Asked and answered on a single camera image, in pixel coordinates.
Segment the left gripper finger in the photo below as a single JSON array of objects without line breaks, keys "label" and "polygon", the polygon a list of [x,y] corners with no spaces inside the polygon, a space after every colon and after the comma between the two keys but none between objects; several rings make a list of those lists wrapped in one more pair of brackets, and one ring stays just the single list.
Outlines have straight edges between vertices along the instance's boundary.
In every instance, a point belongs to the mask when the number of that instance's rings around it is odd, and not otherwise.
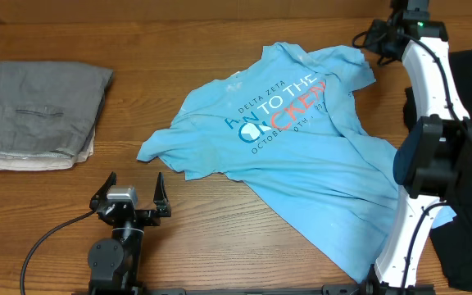
[{"label": "left gripper finger", "polygon": [[161,172],[158,173],[153,203],[156,205],[158,211],[169,211],[170,202],[166,195],[164,176]]},{"label": "left gripper finger", "polygon": [[117,176],[115,172],[111,172],[102,185],[102,187],[94,194],[93,197],[90,199],[89,208],[91,210],[97,210],[98,206],[105,202],[107,199],[107,192],[113,186],[116,185]]}]

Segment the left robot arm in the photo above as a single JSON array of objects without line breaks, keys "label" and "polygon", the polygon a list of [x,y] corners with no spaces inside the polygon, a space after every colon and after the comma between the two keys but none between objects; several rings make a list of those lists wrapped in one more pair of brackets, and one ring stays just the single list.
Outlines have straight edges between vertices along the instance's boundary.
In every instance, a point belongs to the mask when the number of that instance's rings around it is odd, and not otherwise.
[{"label": "left robot arm", "polygon": [[98,219],[112,227],[111,237],[97,241],[88,252],[91,276],[89,294],[145,294],[138,280],[144,229],[161,224],[171,216],[163,174],[157,176],[153,197],[154,209],[137,208],[138,197],[133,186],[118,186],[116,173],[91,198],[89,208]]}]

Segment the light blue printed t-shirt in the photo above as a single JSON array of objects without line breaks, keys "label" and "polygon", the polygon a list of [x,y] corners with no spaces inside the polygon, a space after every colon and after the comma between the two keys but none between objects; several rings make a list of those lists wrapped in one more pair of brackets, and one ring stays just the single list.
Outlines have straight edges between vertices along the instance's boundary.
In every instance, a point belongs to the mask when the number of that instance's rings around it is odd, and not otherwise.
[{"label": "light blue printed t-shirt", "polygon": [[191,91],[138,158],[159,158],[188,180],[244,182],[355,281],[391,231],[396,150],[368,135],[354,92],[375,81],[358,49],[306,52],[275,43],[246,70]]}]

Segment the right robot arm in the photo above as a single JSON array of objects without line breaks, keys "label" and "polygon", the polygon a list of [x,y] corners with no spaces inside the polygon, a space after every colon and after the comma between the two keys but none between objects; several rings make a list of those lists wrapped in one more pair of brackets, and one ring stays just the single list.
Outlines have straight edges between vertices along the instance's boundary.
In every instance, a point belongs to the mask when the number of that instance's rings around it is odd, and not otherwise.
[{"label": "right robot arm", "polygon": [[360,284],[360,294],[432,294],[416,271],[429,231],[446,206],[472,209],[472,120],[456,90],[448,34],[432,21],[426,1],[393,1],[387,20],[374,20],[362,46],[378,65],[403,64],[416,119],[398,148],[393,176],[399,186],[396,219],[383,251]]}]

